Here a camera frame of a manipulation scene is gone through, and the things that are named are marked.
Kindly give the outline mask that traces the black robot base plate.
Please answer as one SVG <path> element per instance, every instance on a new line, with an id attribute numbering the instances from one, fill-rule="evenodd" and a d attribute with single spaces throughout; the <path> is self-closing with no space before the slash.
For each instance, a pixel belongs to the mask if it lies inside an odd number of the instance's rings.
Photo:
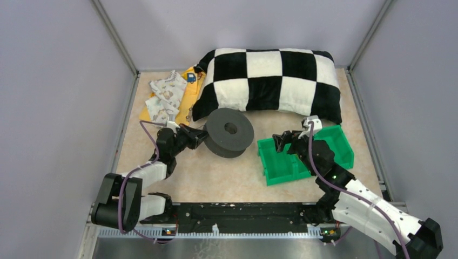
<path id="1" fill-rule="evenodd" d="M 223 234 L 305 233 L 308 226 L 335 223 L 331 212 L 308 202 L 196 203 L 166 206 L 164 213 L 141 224 L 172 224 L 181 234 L 209 233 L 217 226 Z"/>

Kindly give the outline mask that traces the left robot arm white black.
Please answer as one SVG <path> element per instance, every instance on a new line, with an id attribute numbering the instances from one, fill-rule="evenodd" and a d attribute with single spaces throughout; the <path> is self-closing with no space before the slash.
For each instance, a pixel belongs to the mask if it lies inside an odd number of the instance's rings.
<path id="1" fill-rule="evenodd" d="M 144 194 L 143 191 L 169 178 L 177 165 L 177 155 L 187 148 L 197 149 L 208 136 L 208 131 L 184 124 L 160 129 L 153 140 L 155 150 L 147 162 L 127 173 L 104 176 L 92 206 L 91 222 L 128 233 L 138 223 L 171 221 L 174 216 L 171 197 L 160 192 Z"/>

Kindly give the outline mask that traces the dark grey filament spool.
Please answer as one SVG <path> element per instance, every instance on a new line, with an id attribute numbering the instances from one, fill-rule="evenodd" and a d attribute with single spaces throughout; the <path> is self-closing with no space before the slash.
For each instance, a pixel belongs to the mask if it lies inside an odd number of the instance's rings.
<path id="1" fill-rule="evenodd" d="M 254 140 L 251 122 L 242 112 L 230 108 L 211 112 L 203 129 L 208 132 L 206 147 L 222 158 L 241 156 Z"/>

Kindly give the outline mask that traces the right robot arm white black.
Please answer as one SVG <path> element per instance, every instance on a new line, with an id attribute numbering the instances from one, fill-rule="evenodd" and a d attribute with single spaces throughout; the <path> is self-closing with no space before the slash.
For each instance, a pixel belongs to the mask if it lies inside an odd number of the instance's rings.
<path id="1" fill-rule="evenodd" d="M 289 145 L 317 176 L 324 195 L 316 214 L 323 222 L 334 219 L 349 225 L 386 248 L 396 258 L 437 258 L 443 250 L 440 225 L 431 218 L 420 220 L 369 190 L 355 175 L 338 165 L 324 140 L 299 131 L 273 135 L 278 152 Z"/>

